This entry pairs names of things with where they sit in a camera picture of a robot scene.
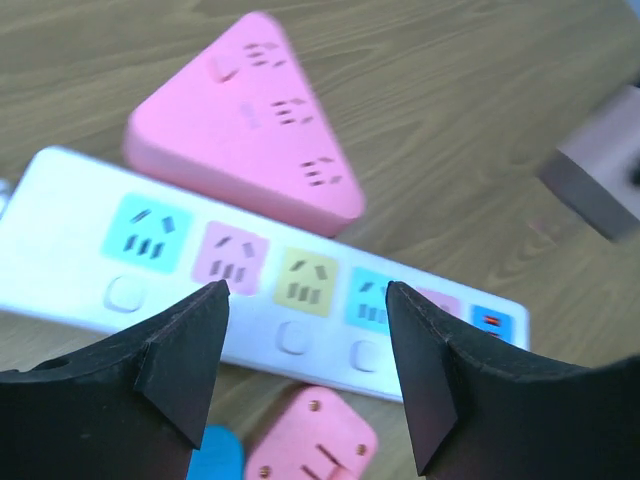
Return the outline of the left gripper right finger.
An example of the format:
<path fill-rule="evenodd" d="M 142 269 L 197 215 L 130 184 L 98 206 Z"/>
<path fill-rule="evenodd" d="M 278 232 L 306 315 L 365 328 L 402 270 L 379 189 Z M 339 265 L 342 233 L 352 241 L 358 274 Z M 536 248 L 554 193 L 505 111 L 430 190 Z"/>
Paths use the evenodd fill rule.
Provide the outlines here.
<path fill-rule="evenodd" d="M 421 477 L 638 477 L 637 356 L 595 368 L 547 358 L 402 282 L 388 285 L 386 306 Z"/>

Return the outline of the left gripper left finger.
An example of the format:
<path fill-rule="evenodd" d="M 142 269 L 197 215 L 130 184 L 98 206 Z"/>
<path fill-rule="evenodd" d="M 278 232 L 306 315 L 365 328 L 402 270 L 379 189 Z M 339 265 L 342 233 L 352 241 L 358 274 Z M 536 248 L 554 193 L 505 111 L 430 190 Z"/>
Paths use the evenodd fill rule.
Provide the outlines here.
<path fill-rule="evenodd" d="M 138 324 L 1 375 L 5 479 L 183 479 L 201 447 L 229 318 L 212 282 Z"/>

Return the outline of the blue square plug adapter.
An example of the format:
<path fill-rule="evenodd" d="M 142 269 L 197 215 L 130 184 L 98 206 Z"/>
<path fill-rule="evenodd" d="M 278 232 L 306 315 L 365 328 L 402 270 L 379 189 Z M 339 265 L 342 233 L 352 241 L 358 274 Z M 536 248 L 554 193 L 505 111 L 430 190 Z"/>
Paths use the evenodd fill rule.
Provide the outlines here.
<path fill-rule="evenodd" d="M 244 448 L 228 428 L 207 426 L 201 448 L 191 457 L 187 480 L 242 480 Z"/>

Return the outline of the white multicolour power strip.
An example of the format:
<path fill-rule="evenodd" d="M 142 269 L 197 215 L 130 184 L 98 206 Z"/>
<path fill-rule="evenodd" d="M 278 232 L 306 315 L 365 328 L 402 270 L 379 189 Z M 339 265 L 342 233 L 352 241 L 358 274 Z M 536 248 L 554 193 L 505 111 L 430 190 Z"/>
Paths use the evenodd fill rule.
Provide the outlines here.
<path fill-rule="evenodd" d="M 62 148 L 38 152 L 1 218 L 1 306 L 113 334 L 225 281 L 222 360 L 402 398 L 385 294 L 402 281 L 527 348 L 520 304 Z"/>

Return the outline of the dusty pink USB charger cube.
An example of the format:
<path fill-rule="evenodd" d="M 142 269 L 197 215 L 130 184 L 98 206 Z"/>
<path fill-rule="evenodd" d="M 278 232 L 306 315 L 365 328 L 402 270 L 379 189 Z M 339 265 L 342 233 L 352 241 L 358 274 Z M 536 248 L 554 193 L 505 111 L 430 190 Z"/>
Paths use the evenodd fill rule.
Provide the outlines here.
<path fill-rule="evenodd" d="M 609 241 L 639 230 L 639 84 L 619 89 L 554 150 L 538 178 Z"/>

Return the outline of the pink square plug adapter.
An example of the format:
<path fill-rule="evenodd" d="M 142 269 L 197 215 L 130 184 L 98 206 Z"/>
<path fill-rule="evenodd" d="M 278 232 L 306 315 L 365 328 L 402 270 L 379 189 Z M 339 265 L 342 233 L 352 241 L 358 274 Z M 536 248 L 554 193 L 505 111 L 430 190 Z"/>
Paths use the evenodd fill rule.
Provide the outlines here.
<path fill-rule="evenodd" d="M 302 389 L 256 444 L 246 479 L 359 479 L 378 450 L 375 430 L 336 392 Z"/>

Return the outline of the pink triangular power strip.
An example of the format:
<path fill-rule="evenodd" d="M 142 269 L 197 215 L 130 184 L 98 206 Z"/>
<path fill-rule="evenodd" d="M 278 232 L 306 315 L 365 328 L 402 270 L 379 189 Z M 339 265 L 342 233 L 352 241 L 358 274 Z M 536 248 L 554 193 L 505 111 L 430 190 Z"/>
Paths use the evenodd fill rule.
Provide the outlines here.
<path fill-rule="evenodd" d="M 264 12 L 134 109 L 123 155 L 139 173 L 325 237 L 366 206 L 284 28 Z"/>

